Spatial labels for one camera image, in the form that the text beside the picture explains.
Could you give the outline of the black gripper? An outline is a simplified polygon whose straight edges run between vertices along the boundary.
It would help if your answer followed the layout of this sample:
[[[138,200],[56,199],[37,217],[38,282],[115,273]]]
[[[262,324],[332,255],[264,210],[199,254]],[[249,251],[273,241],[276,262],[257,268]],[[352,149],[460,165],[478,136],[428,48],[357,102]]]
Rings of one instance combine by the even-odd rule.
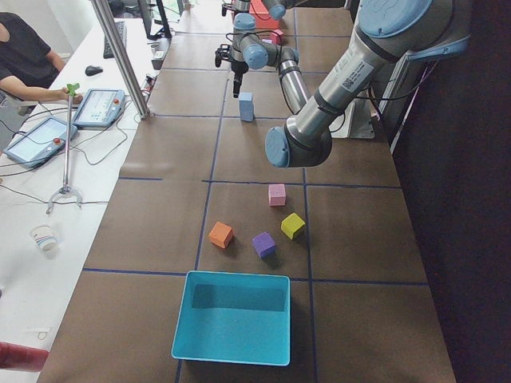
[[[244,61],[231,60],[231,71],[235,74],[233,78],[232,95],[238,98],[243,83],[243,75],[248,71],[248,64]]]
[[[232,0],[232,10],[235,14],[249,13],[251,9],[250,0]]]

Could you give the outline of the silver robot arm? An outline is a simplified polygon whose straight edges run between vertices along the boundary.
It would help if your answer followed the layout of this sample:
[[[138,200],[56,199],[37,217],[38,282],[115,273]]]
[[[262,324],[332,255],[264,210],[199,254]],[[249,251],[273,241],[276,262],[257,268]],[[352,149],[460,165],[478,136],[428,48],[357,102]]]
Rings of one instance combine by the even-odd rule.
[[[262,0],[264,8],[270,17],[275,20],[282,19],[287,10],[302,5],[305,2],[307,0]],[[235,12],[248,13],[251,4],[251,0],[234,0],[228,3],[228,6]]]
[[[233,95],[240,92],[249,69],[277,69],[292,114],[266,135],[267,160],[277,168],[312,167],[331,153],[331,123],[384,66],[402,57],[411,61],[442,60],[462,53],[469,40],[471,1],[361,1],[346,52],[313,95],[304,88],[295,49],[262,41],[248,1],[232,10],[232,44],[218,50],[216,61],[228,61],[234,72]]]

